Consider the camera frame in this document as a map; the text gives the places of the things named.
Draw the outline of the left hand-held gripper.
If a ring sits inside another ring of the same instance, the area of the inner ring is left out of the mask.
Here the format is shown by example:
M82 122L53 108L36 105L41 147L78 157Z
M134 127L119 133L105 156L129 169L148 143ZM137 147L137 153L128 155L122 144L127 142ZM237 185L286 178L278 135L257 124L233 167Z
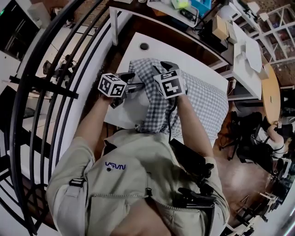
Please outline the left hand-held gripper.
M118 74L102 74L98 90L108 98L113 98L111 107L115 109L126 99L126 93L134 93L144 89L144 83L128 83L135 77L133 72L122 72Z

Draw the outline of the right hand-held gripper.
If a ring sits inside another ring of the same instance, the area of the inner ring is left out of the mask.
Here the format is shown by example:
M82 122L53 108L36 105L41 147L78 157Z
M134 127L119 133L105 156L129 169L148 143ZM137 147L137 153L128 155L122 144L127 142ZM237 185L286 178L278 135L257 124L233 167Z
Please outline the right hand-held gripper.
M169 61L160 61L160 64L168 71L161 73L156 66L152 66L153 79L160 94L165 99L186 94L186 82L179 66Z

